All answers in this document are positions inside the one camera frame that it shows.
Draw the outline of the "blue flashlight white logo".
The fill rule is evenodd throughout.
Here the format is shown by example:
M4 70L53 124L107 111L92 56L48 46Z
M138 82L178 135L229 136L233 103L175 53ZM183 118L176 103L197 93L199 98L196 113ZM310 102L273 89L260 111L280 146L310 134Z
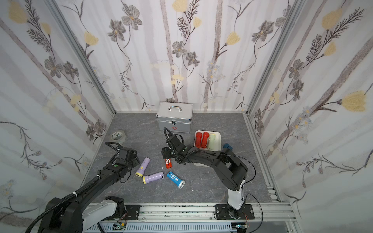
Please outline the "blue flashlight white logo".
M185 181L177 177L172 171L167 173L167 177L176 184L176 186L181 189L185 185Z

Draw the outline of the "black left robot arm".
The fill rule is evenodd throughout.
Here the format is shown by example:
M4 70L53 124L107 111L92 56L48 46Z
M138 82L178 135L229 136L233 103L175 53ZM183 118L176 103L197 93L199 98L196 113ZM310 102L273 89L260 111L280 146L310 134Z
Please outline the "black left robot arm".
M39 233L82 233L84 231L83 212L101 193L140 164L135 149L123 147L118 143L105 142L116 153L109 162L98 171L96 177L73 193L54 198L26 229L30 233L40 222Z

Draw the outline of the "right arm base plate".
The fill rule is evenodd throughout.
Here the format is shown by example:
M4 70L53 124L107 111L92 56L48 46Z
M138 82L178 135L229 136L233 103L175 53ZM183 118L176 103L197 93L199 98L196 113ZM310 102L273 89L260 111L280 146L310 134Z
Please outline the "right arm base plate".
M250 204L244 204L239 210L228 204L215 205L216 220L253 220L255 219L253 207Z

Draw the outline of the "purple flashlight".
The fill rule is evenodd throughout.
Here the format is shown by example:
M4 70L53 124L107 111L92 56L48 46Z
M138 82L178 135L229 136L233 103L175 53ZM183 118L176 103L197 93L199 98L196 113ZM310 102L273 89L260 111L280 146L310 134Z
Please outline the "purple flashlight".
M142 178L144 176L145 170L147 166L149 165L149 163L150 163L150 158L148 157L144 158L143 162L141 163L139 169L136 171L135 175L137 177Z
M154 182L157 180L161 180L164 178L164 173L163 172L158 172L152 175L145 175L143 176L143 183L144 184L149 184L150 182Z

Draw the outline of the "pale green flashlight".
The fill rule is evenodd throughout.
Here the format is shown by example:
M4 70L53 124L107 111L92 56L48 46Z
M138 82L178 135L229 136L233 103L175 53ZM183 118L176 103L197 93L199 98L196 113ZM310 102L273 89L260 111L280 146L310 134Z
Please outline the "pale green flashlight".
M216 141L216 135L209 134L209 138L208 138L208 149L209 150L213 150L215 148L215 141Z

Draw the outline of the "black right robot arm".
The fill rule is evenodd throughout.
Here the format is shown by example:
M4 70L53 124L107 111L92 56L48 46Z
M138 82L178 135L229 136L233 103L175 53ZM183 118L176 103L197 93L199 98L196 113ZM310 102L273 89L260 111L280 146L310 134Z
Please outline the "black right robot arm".
M182 136L166 127L163 132L168 145L162 149L163 158L174 159L180 165L197 163L212 168L228 189L228 210L237 215L242 213L246 202L243 187L254 179L247 178L249 170L243 162L246 158L235 155L230 148L210 151L192 145L186 146Z

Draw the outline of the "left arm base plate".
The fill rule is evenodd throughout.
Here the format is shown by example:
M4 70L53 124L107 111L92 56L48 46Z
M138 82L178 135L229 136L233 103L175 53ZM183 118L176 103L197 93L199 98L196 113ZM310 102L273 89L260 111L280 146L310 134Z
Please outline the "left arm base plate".
M124 205L123 212L118 221L138 220L140 214L140 205Z

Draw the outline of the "red flashlight white logo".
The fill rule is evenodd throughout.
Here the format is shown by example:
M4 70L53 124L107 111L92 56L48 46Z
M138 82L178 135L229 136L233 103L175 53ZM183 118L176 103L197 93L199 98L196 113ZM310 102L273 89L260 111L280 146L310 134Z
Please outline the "red flashlight white logo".
M171 169L173 167L170 159L165 159L166 169Z

